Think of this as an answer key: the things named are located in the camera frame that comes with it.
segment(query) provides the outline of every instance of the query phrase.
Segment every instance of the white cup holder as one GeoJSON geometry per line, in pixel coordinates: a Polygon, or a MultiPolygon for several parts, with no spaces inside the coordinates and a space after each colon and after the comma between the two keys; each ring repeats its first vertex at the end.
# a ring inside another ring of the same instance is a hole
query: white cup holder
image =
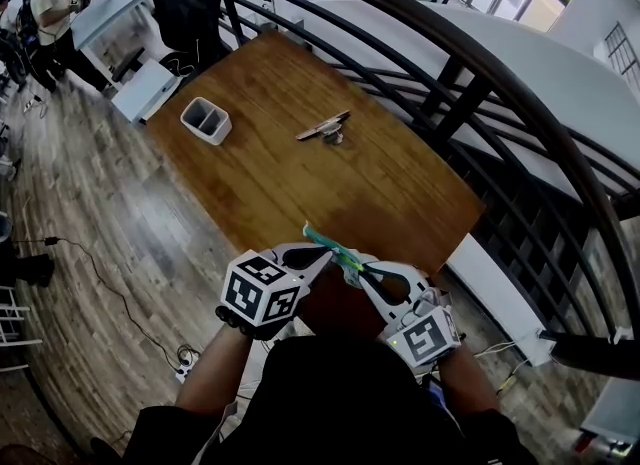
{"type": "Polygon", "coordinates": [[[180,115],[180,121],[198,138],[220,145],[231,131],[229,114],[212,102],[196,97],[180,115]]]}

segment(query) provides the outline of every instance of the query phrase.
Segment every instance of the glove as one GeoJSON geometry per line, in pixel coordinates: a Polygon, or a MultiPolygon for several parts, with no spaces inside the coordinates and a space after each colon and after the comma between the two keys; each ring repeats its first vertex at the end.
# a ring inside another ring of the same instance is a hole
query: glove
{"type": "Polygon", "coordinates": [[[253,326],[247,320],[243,319],[229,309],[229,307],[225,307],[224,305],[216,307],[216,316],[218,316],[221,321],[227,323],[231,328],[238,328],[244,335],[256,341],[272,340],[278,332],[295,317],[292,316],[280,319],[262,326],[253,326]]]}

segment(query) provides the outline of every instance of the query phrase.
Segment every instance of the white shirt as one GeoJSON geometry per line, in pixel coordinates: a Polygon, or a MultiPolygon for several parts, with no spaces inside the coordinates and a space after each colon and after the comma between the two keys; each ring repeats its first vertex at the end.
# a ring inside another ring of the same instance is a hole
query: white shirt
{"type": "Polygon", "coordinates": [[[7,6],[6,10],[2,12],[0,16],[0,28],[6,29],[11,33],[16,32],[16,18],[18,17],[18,10],[13,6],[7,6]]]}
{"type": "Polygon", "coordinates": [[[68,0],[31,0],[31,11],[39,26],[38,38],[41,45],[51,45],[66,33],[71,26],[71,19],[67,15],[64,19],[45,27],[40,23],[40,16],[47,10],[66,10],[68,7],[68,0]]]}

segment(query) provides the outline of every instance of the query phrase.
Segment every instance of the wooden table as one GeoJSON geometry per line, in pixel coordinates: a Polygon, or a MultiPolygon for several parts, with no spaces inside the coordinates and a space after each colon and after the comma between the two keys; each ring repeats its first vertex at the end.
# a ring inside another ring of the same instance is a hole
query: wooden table
{"type": "MultiPolygon", "coordinates": [[[[148,128],[239,252],[304,241],[302,227],[309,221],[345,246],[434,274],[483,209],[393,114],[275,31],[186,86],[148,128]],[[233,129],[219,147],[180,122],[196,96],[229,112],[233,129]],[[347,109],[341,145],[296,141],[296,134],[347,109]]],[[[333,283],[314,289],[305,302],[312,329],[328,312],[332,328],[339,329],[353,310],[363,333],[379,332],[381,319],[364,293],[346,289],[336,272],[326,277],[333,283]]]]}

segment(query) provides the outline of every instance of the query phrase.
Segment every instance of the green object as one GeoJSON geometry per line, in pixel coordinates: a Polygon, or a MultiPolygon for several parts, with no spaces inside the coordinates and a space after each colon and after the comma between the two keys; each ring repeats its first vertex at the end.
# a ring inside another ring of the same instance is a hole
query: green object
{"type": "Polygon", "coordinates": [[[333,239],[323,236],[319,232],[316,232],[313,227],[309,225],[309,223],[306,223],[303,227],[302,234],[310,238],[316,244],[331,248],[336,254],[334,257],[334,261],[340,266],[353,268],[356,271],[364,270],[360,259],[358,259],[348,248],[345,248],[333,239]]]}

